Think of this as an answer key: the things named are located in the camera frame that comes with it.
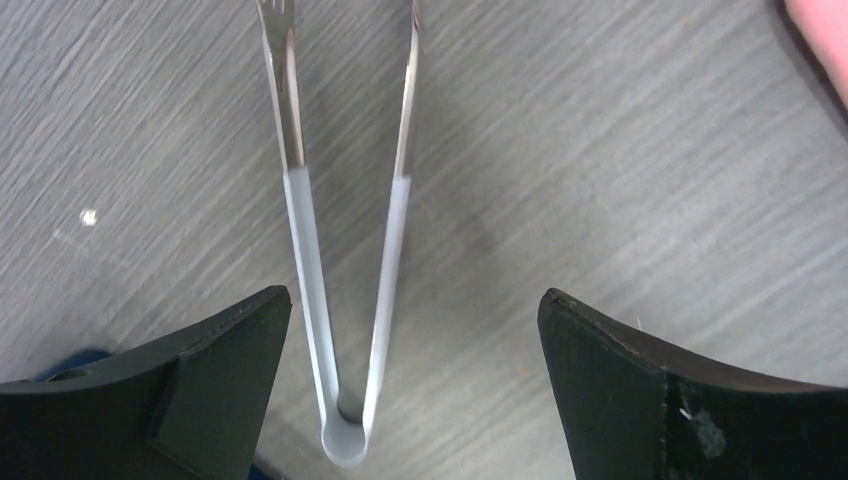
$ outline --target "metal tongs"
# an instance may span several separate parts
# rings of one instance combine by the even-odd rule
[[[321,413],[321,444],[327,456],[337,465],[354,466],[365,457],[368,441],[374,426],[377,397],[383,384],[386,353],[389,347],[389,330],[397,287],[403,228],[409,203],[410,172],[414,139],[415,90],[418,83],[420,57],[419,33],[421,21],[418,0],[412,1],[412,38],[406,81],[400,133],[392,179],[383,261],[377,288],[377,310],[374,318],[374,336],[371,340],[371,357],[362,423],[351,423],[339,412],[339,377],[330,329],[330,314],[321,269],[321,253],[312,206],[312,189],[309,169],[303,158],[303,139],[300,125],[300,104],[295,73],[295,19],[294,0],[257,0],[262,24],[262,43],[271,96],[275,103],[274,118],[283,160],[283,182],[286,205],[294,244],[303,316],[312,373]]]

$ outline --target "wood grain surface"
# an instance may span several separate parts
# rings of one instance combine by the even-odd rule
[[[362,466],[321,450],[249,0],[0,0],[0,381],[288,285],[258,455],[292,480],[573,478],[535,323],[552,286],[724,362],[848,383],[848,125],[779,8],[423,8],[408,234]],[[298,2],[305,149],[353,414],[408,11]]]

